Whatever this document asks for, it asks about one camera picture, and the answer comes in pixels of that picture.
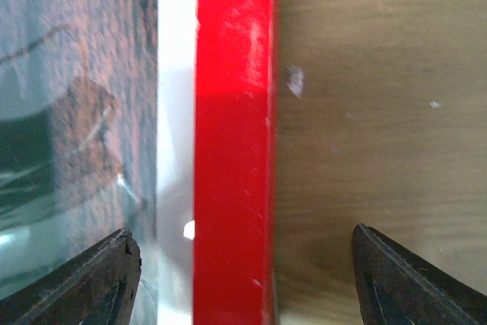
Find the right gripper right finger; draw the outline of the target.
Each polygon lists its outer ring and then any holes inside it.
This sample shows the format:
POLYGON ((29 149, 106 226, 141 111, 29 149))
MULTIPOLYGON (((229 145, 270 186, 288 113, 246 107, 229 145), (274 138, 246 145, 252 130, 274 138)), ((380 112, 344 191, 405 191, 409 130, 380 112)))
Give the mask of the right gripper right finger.
POLYGON ((352 234, 355 285, 364 324, 485 324, 486 296, 385 234, 352 234))

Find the red photo frame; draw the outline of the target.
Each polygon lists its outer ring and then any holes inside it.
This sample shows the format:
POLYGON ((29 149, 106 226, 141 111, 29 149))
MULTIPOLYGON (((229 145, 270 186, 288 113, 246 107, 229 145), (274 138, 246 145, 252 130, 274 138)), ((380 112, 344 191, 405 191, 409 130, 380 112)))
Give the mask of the red photo frame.
POLYGON ((1 0, 1 300, 114 231, 128 324, 274 324, 275 0, 1 0))

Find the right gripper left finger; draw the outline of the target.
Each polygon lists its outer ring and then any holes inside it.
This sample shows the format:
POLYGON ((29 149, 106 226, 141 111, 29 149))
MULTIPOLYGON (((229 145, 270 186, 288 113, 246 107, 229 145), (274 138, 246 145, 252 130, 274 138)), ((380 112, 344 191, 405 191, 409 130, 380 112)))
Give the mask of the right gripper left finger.
POLYGON ((142 274, 129 229, 114 231, 1 300, 2 324, 128 324, 142 274))

